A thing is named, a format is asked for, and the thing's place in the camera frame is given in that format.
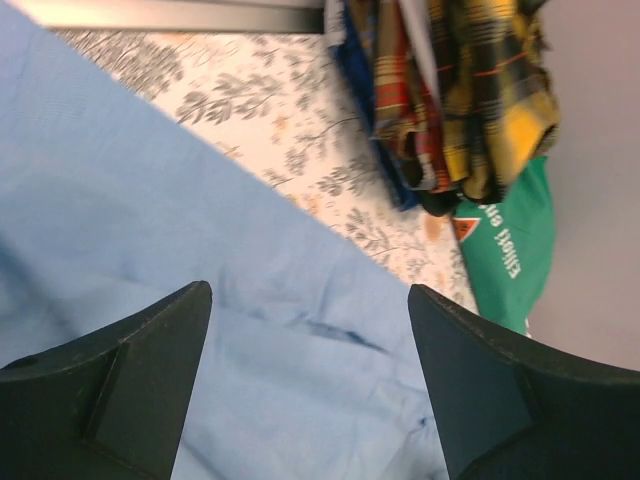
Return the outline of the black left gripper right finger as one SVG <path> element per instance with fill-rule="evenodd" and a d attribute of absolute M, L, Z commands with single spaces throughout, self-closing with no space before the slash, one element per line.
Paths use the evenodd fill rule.
<path fill-rule="evenodd" d="M 450 478 L 638 478 L 638 372 L 539 343 L 425 285 L 408 308 Z"/>

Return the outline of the light blue long sleeve shirt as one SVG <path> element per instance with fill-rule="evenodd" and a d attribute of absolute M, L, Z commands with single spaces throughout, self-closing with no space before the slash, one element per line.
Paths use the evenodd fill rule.
<path fill-rule="evenodd" d="M 407 287 L 3 4 L 2 362 L 196 280 L 175 478 L 446 477 Z"/>

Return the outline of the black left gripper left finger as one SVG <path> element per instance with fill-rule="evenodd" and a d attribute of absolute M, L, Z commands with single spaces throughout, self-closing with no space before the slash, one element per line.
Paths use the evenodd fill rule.
<path fill-rule="evenodd" d="M 1 370 L 4 479 L 168 479 L 212 308 L 195 281 Z"/>

